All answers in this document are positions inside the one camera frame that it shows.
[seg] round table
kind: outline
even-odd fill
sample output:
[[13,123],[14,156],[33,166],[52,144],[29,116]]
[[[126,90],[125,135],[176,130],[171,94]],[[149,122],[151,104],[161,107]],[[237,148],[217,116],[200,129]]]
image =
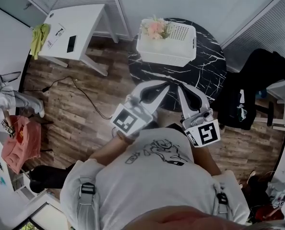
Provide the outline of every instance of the round table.
[[136,50],[136,36],[128,52],[130,74],[133,81],[135,84],[148,80],[171,82],[170,90],[161,103],[161,107],[169,111],[181,112],[177,94],[177,86],[180,83],[187,83],[198,88],[206,94],[211,103],[218,96],[226,78],[226,58],[221,47],[207,30],[194,22],[178,18],[165,20],[195,27],[197,35],[196,58],[184,67],[144,62]]

